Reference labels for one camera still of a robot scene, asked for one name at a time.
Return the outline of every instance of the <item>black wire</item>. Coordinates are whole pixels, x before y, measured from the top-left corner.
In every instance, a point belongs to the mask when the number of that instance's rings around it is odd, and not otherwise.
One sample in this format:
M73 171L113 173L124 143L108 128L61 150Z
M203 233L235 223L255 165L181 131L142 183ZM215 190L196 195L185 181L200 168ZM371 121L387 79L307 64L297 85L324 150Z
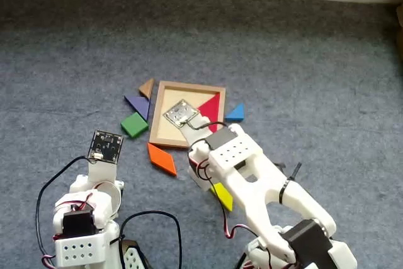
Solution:
M46 182L46 184L44 184L44 186L42 187L42 189L39 192L38 195L38 199L37 199L37 207L35 210L35 227L37 230L37 240L38 240L38 245L39 245L39 249L42 252L43 255L47 255L48 253L46 252L45 248L43 247L43 243L42 243L42 237L40 235L40 224L39 224L39 210L40 210L40 201L42 199L42 195L43 192L45 191L45 189L54 181L56 180L64 171L66 171L70 166L72 166L75 162L79 161L79 160L87 160L88 162L92 163L90 159L88 159L86 156L80 156L77 157L75 159L73 159L69 164L67 164L66 166L64 166L56 175L54 175L49 181Z
M223 126L225 126L225 127L228 127L228 125L227 125L226 123L220 122L220 121L217 121L217 122L209 122L209 123L203 124L203 125L201 125L201 126L197 126L197 127L194 127L192 124L190 124L189 121L187 121L186 124L188 124L189 127L190 127L191 129L193 129L193 130L204 129L205 127L208 127L208 126L211 126L211 125L216 125L216 124L219 124L219 125L223 125Z
M269 253L269 269L273 269L273 267L271 266L271 253L269 248L267 248L267 252Z
M131 219L134 219L135 217L139 217L141 215L145 215L145 214L161 214L161 215L165 215L166 217L170 217L172 220L175 221L176 224L176 228L178 230L178 241L179 241L179 266L178 268L181 269L182 268L182 237L181 237L181 226L179 225L179 221L177 218L175 218L175 216L173 214L170 214L168 212L165 211L160 211L160 210L148 210L148 211L142 211L142 212L138 212L136 214L132 214L131 216L129 216L127 219L125 219L122 223L122 226L120 228L120 233L119 233L119 238L121 239L123 236L123 230L127 224L128 221L130 221ZM122 264L122 269L126 269L125 266L125 259L123 256L123 248L122 248L122 241L119 242L119 257L120 257L120 263Z
M235 269L241 269L242 264L244 263L246 259L246 253L244 253L241 258L239 259L237 265L235 266Z
M215 186L214 186L213 182L211 181L212 178L207 175L207 172L206 172L205 169L204 169L204 175L206 176L206 180L211 184L211 186L212 186L212 188L213 188L213 191L214 191L214 193L215 193L215 197L217 198L217 200L218 200L219 203L220 203L221 210L222 210L222 215L223 215L223 217L224 217L224 220L226 220L227 228L228 228L227 215L225 214L224 205L222 204L222 202L221 202L221 200L220 200L220 198L219 198L219 194L217 193L217 190L215 189ZM235 230L235 229L237 229L237 228L243 228L243 229L245 229L245 230L248 230L251 234L253 234L254 236L258 237L258 235L257 235L255 232L253 232L253 230L248 229L248 228L245 228L244 226L235 226L235 227L232 228L232 230Z

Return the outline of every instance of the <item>white plastic bracket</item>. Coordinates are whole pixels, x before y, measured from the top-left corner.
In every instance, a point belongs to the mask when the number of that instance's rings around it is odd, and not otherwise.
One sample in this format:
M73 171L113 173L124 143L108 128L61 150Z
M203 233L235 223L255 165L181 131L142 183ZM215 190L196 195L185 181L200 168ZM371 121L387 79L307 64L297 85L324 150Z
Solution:
M101 263L106 260L106 233L55 242L58 267Z
M136 248L128 248L124 258L126 269L145 269L145 266Z

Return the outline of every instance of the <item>red triangle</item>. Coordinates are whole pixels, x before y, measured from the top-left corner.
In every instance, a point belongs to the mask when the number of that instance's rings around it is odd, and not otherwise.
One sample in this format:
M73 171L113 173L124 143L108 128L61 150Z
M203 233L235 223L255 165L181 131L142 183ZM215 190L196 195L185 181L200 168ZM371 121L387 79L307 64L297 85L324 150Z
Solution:
M199 106L199 110L202 116L206 116L211 122L217 122L219 120L219 108L220 108L220 93L215 94L213 98L206 103ZM208 127L212 132L217 131L217 125L210 125Z

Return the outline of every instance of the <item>tan triangle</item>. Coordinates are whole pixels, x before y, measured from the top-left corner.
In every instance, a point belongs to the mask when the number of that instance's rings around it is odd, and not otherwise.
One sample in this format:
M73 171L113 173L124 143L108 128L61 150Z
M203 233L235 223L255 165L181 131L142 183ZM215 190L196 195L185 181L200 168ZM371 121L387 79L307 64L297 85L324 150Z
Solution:
M151 78L146 83L139 87L140 93L142 93L147 99L150 99L152 87L154 86L154 78Z

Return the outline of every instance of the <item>cable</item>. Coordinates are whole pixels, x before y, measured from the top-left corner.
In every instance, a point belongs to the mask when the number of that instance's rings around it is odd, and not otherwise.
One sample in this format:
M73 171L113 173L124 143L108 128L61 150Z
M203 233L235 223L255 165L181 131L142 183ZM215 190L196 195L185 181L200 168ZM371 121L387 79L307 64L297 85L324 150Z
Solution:
M193 129L193 130L204 129L205 127L208 127L208 126L211 126L211 125L216 125L216 124L219 124L219 125L223 125L223 126L225 126L225 127L228 127L227 124L225 124L224 122L220 122L220 121L217 121L217 122L209 122L209 123L203 124L203 125L198 126L198 127L194 127L192 124L190 124L189 121L187 121L186 124L188 124L189 127L190 127L191 129Z
M244 263L245 259L246 259L246 253L243 253L243 254L241 255L241 258L239 259L237 265L235 266L235 269L241 269L241 268L242 268L242 264Z
M62 203L58 204L58 205L55 207L55 209L58 209L61 205L64 205L64 204L79 204L79 203L80 203L80 206L78 207L78 210L82 210L82 209L83 209L83 208L82 208L83 205L88 205L88 206L90 206L92 209L94 209L94 207L93 207L91 204L89 204L86 200L85 200L85 201L82 201L82 200L65 201L65 202L62 202Z
M42 243L42 237L40 235L40 223L39 223L39 210L40 210L40 201L42 199L42 195L43 192L45 191L45 189L52 184L52 182L54 180L56 180L64 171L66 171L70 166L72 166L75 162L79 161L79 160L87 160L90 163L92 162L92 159L87 158L86 156L80 156L77 157L75 159L73 159L69 164L67 164L66 166L64 166L56 175L54 175L49 181L46 182L46 184L44 184L44 186L41 188L41 190L39 191L39 195L38 195L38 199L37 199L37 207L35 209L35 227L36 227L36 231L37 231L37 240L38 240L38 245L39 245L39 249L42 252L43 255L48 255L48 253L46 252L45 248L43 247L43 243Z
M85 205L89 205L90 207L92 207L90 204L88 204L88 199L91 198L91 196L93 195L92 192L89 193L89 195L87 195L86 200L84 201L84 203L82 203L80 205L80 207L78 208L78 210L82 210L84 208Z
M206 171L206 169L208 168L208 165L209 164L207 164L206 166L201 166L204 162L206 162L206 161L208 161L208 159L204 159L202 162L200 162L199 164L197 164L197 166L196 166L196 174L197 174L197 177L199 177L200 179L202 179L203 181L208 181L209 179L211 179L211 178L204 178L204 177L202 177L201 175L200 175L200 170L201 169L204 169L204 171Z
M271 253L270 253L270 250L269 250L269 248L267 248L266 250L267 250L267 252L269 254L269 269L273 269L273 267L271 266Z
M120 257L120 263L122 264L122 269L126 269L125 259L123 256L123 248L122 248L122 237L124 237L123 230L128 221L130 221L131 219L134 219L135 217L139 217L139 216L145 215L145 214L161 214L161 215L165 215L166 217L170 217L172 220L175 221L176 228L178 230L178 241L179 241L179 266L178 266L178 268L181 269L182 268L182 237L181 237L181 227L179 225L179 221L173 214L170 214L165 211L160 211L160 210L148 210L148 211L143 211L143 212L139 212L136 214L132 214L131 216L129 216L127 219L125 219L123 221L122 226L120 228L120 232L119 232L119 257Z
M212 188L213 188L213 190L214 190L215 196L217 197L217 200L220 202L220 206L221 206L221 209L222 209L222 214L223 214L223 216L224 216L224 234L225 234L226 238L227 238L227 239L232 239L232 238L234 238L237 228L246 229L246 230L248 230L250 233L252 233L254 236L257 237L258 235L257 235L251 228L249 228L247 225L244 225L244 224L236 224L236 225L231 229L231 231L228 230L227 214L225 213L224 205L222 205L222 202L221 202L221 200L220 200L220 198L219 198L219 195L218 195L218 193L217 193L217 191L216 191L216 189L215 189L215 187L214 187L214 184L213 184L212 181L211 181L211 177L209 177L209 176L207 175L206 170L204 170L204 174L205 174L205 176L206 176L207 181L210 182L210 184L211 184L211 186L212 186Z
M41 259L42 265L49 269L56 269L56 267L54 267L53 265L48 263L48 260L50 260L54 257L55 257L55 255L53 255L53 256L52 255L43 255L42 259Z

